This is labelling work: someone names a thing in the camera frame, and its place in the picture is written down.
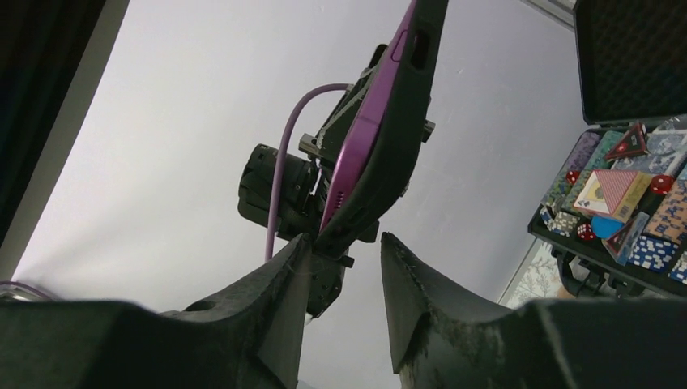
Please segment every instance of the cable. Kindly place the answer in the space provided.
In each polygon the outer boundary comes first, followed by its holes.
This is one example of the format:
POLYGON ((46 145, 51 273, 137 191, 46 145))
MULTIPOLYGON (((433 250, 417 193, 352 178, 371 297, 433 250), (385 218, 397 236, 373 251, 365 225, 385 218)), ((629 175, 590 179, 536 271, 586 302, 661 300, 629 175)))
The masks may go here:
POLYGON ((279 208, 279 193, 281 190, 281 182, 284 176, 284 165, 286 162, 286 149, 288 148, 288 141, 291 139, 293 128, 296 126, 296 120, 301 115, 303 108, 316 96, 327 92, 345 91, 348 89, 347 83, 330 83, 317 87, 303 96, 293 107, 291 115, 288 117, 284 133, 281 135, 281 143, 279 144, 279 151, 277 152, 277 161, 275 166, 275 177, 272 180, 272 193, 270 195, 270 211, 267 217, 267 242, 265 244, 265 262, 272 259, 272 254, 275 249, 275 235, 277 231, 277 211, 279 208))
POLYGON ((36 289, 36 288, 34 288, 34 287, 30 286, 30 285, 26 285, 26 284, 23 283, 23 282, 18 282, 18 281, 0 281, 0 287, 2 287, 2 286, 13 286, 13 287, 16 287, 16 288, 26 289, 26 290, 28 290, 29 292, 31 292, 31 293, 37 295, 38 297, 44 298, 45 300, 49 300, 49 301, 54 301, 54 300, 56 300, 55 297, 50 296, 48 293, 45 293, 45 292, 43 292, 43 291, 41 291, 41 290, 39 290, 39 289, 36 289))

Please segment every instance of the blue poker chip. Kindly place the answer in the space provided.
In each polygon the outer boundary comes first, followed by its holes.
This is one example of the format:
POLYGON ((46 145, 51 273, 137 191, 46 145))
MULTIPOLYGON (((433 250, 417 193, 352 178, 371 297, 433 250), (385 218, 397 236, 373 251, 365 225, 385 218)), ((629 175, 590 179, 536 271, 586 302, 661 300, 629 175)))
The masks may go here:
POLYGON ((591 218, 591 231, 601 239, 608 239, 617 233, 624 224, 618 220, 594 215, 591 218))

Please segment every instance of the white wall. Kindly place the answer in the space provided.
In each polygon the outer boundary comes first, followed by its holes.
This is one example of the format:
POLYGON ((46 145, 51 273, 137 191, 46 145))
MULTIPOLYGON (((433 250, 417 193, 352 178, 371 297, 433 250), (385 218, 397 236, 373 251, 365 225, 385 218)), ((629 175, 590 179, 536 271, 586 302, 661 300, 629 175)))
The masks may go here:
MULTIPOLYGON (((236 211, 248 155, 279 142, 304 92, 355 81, 407 3, 131 2, 15 278, 170 310, 260 265, 265 230, 236 211)), ((585 126, 575 55, 572 32, 521 2, 454 0, 429 112, 437 129, 382 229, 498 299, 531 244, 540 196, 585 126)), ((308 107, 299 136, 338 98, 308 107)), ((301 377, 316 387, 399 386, 378 251, 352 248, 341 297, 306 328, 301 377)))

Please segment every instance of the case lid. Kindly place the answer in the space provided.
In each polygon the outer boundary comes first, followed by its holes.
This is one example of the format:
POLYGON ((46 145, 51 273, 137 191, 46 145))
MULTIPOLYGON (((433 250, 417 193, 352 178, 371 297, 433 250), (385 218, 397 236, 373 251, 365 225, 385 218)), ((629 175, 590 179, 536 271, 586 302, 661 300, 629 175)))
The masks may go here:
POLYGON ((687 113, 687 2, 578 0, 574 15, 588 124, 687 113))

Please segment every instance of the triangle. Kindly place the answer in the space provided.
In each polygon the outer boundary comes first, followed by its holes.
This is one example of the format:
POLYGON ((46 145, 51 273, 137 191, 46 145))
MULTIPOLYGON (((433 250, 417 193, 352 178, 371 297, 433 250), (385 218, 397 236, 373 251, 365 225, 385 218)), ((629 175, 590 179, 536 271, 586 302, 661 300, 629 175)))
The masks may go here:
POLYGON ((638 173, 633 170, 607 169, 598 169, 594 173, 596 173, 596 179, 601 185, 604 202, 609 210, 608 213, 613 214, 638 173))
POLYGON ((628 223, 617 230, 610 238, 606 239, 606 248, 612 251, 615 255, 620 253, 622 246, 625 244, 627 237, 629 236, 629 231, 632 229, 632 224, 628 223))
POLYGON ((606 153, 605 160, 617 160, 647 154, 645 135, 646 127, 642 123, 635 124, 625 132, 621 140, 611 148, 611 151, 606 153))

